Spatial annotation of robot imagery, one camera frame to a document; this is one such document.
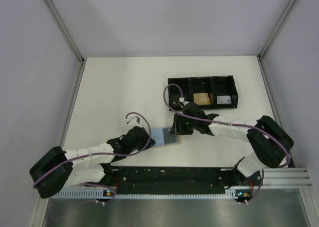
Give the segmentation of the beige card holder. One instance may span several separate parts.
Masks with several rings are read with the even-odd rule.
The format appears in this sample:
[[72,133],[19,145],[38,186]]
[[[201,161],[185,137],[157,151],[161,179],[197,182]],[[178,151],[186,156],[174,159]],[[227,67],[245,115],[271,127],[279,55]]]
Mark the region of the beige card holder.
[[179,136],[178,136],[178,143],[176,143],[176,144],[171,144],[171,145],[164,145],[164,146],[173,146],[173,145],[178,145],[178,144],[180,144]]

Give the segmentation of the black three-compartment tray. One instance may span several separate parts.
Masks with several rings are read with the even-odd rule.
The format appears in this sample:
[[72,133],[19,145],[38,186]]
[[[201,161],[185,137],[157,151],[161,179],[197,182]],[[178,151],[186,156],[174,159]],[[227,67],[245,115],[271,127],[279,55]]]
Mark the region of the black three-compartment tray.
[[[207,77],[180,77],[169,78],[168,84],[176,84],[178,87],[168,88],[168,103],[174,110],[181,110],[178,105],[180,90],[186,101],[194,102],[194,93],[208,93],[210,105],[199,105],[201,109],[235,109],[238,106],[238,92],[233,76],[207,76]],[[217,104],[217,96],[229,95],[232,98],[232,104]]]

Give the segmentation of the light blue card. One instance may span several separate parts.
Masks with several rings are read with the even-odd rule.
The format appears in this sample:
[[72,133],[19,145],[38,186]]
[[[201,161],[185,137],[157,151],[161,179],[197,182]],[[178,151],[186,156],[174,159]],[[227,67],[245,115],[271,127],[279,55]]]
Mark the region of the light blue card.
[[161,147],[165,145],[163,128],[152,129],[151,138],[155,141],[154,147]]

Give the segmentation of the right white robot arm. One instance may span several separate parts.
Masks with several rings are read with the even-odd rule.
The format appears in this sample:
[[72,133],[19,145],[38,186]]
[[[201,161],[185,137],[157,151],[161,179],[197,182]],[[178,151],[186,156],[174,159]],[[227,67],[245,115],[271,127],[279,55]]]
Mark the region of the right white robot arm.
[[171,107],[170,110],[189,130],[213,137],[230,137],[251,145],[252,153],[243,157],[232,173],[234,182],[239,185],[246,184],[257,171],[281,168],[290,163],[294,141],[270,116],[248,121],[219,114],[207,115],[194,102],[185,104],[180,112]]

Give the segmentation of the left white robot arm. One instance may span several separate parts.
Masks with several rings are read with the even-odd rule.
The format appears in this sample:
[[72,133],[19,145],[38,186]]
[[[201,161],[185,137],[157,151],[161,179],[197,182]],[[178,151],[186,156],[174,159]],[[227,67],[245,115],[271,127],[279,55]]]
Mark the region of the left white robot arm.
[[68,151],[60,146],[53,147],[29,170],[33,187],[42,199],[54,196],[63,188],[78,185],[116,187],[111,164],[155,144],[145,128],[136,126],[127,134],[97,146]]

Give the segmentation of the dark grey card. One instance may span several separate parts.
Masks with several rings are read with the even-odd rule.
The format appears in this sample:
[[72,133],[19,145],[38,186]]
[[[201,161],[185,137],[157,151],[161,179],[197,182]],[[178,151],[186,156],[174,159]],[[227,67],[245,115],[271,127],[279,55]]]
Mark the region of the dark grey card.
[[170,128],[163,129],[163,138],[165,145],[171,145],[178,143],[178,136],[170,133]]

